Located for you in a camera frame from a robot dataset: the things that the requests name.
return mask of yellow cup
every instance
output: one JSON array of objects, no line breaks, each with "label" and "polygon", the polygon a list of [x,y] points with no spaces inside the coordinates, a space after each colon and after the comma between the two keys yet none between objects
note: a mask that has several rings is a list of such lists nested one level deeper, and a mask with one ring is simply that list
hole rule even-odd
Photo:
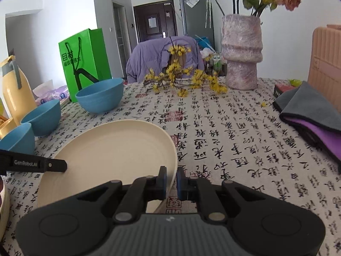
[{"label": "yellow cup", "polygon": [[13,118],[5,121],[3,124],[0,125],[0,139],[3,139],[5,135],[7,135],[10,131],[17,127]]}]

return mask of refrigerator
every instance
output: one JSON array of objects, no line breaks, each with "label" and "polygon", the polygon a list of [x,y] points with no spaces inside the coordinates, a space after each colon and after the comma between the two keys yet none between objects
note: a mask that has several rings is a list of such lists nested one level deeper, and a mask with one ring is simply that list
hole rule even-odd
[{"label": "refrigerator", "polygon": [[207,28],[205,28],[206,18],[206,0],[199,0],[199,2],[191,8],[186,4],[186,0],[180,0],[180,9],[182,16],[182,26],[184,28],[184,35],[196,38],[195,35],[200,37],[207,37],[214,47],[214,31],[213,31],[213,16],[211,28],[209,26],[209,17],[207,21]]}]

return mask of green paper bag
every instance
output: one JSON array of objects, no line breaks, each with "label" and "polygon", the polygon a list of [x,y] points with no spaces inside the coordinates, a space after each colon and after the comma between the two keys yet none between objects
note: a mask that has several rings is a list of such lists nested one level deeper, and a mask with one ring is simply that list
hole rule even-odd
[{"label": "green paper bag", "polygon": [[59,42],[59,51],[72,102],[81,89],[111,78],[102,29],[86,29]]}]

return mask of pink vase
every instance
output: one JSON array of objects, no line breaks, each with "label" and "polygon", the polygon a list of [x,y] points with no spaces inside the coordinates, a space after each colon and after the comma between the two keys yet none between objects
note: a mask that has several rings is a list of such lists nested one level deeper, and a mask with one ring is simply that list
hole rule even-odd
[{"label": "pink vase", "polygon": [[240,90],[257,88],[257,63],[263,60],[260,19],[239,14],[224,16],[221,46],[227,59],[226,85]]}]

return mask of calligraphy tablecloth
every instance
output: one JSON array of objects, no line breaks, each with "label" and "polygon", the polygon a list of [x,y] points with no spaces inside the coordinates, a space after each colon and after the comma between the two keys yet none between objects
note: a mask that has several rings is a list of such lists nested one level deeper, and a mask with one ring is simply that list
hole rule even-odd
[{"label": "calligraphy tablecloth", "polygon": [[[68,104],[58,129],[36,140],[36,154],[53,157],[82,132],[106,122],[152,122],[172,137],[178,164],[187,176],[202,176],[214,184],[232,179],[316,213],[326,226],[319,255],[341,255],[341,177],[337,165],[281,122],[271,106],[275,83],[260,79],[254,91],[229,90],[225,95],[216,95],[204,86],[185,98],[177,97],[173,89],[156,95],[146,93],[141,84],[130,84],[119,107],[108,113],[94,115],[78,103]],[[15,227],[20,217],[36,207],[41,176],[8,173],[3,178],[11,194],[11,210],[2,242],[11,256],[22,255]],[[166,213],[195,211],[192,203],[179,201],[175,193],[172,190],[164,203]]]}]

